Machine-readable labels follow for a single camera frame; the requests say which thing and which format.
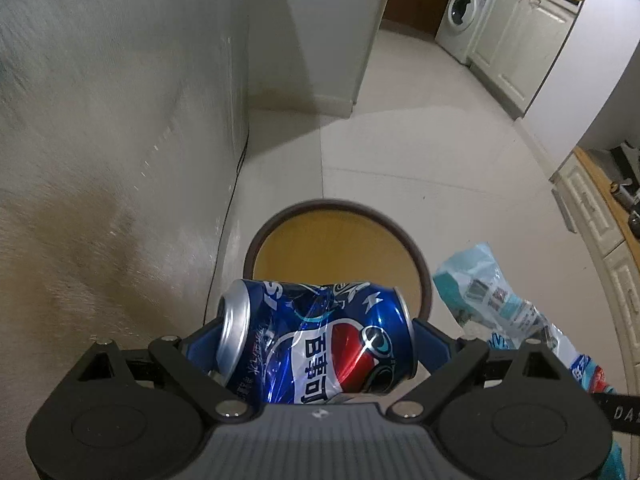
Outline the teal snack wrapper bag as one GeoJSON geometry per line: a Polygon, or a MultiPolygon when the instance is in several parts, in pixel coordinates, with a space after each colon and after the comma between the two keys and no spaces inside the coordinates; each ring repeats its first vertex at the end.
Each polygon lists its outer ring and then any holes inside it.
{"type": "Polygon", "coordinates": [[[504,350],[487,359],[498,384],[442,411],[442,446],[480,479],[623,479],[620,445],[588,396],[614,388],[532,302],[518,296],[490,247],[457,252],[436,270],[440,299],[470,339],[504,350]]]}

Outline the crushed blue Pepsi can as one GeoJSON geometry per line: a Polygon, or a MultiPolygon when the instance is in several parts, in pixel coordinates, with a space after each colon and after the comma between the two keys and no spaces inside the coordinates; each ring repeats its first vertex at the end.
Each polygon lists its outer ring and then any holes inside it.
{"type": "Polygon", "coordinates": [[[396,288],[236,280],[222,295],[213,371],[250,404],[323,404],[383,394],[418,368],[396,288]]]}

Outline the white drawer bench cabinet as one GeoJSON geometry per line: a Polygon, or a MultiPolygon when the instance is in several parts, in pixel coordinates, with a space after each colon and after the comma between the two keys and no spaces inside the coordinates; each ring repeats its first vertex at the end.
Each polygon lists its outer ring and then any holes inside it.
{"type": "Polygon", "coordinates": [[[555,170],[552,183],[612,296],[612,317],[632,353],[639,352],[639,241],[610,192],[612,180],[581,148],[555,170]]]}

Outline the white washing machine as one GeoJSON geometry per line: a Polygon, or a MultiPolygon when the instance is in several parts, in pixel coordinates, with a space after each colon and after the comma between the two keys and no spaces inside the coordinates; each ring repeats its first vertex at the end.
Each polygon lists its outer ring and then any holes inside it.
{"type": "Polygon", "coordinates": [[[472,43],[490,0],[449,0],[435,41],[459,63],[468,65],[472,43]]]}

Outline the yellow trash bin brown rim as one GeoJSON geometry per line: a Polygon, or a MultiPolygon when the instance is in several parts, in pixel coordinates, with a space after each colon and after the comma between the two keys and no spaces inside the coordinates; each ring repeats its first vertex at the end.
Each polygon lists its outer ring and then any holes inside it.
{"type": "Polygon", "coordinates": [[[385,214],[349,200],[305,200],[275,214],[250,242],[242,277],[397,287],[410,314],[424,321],[433,304],[431,274],[411,236],[385,214]]]}

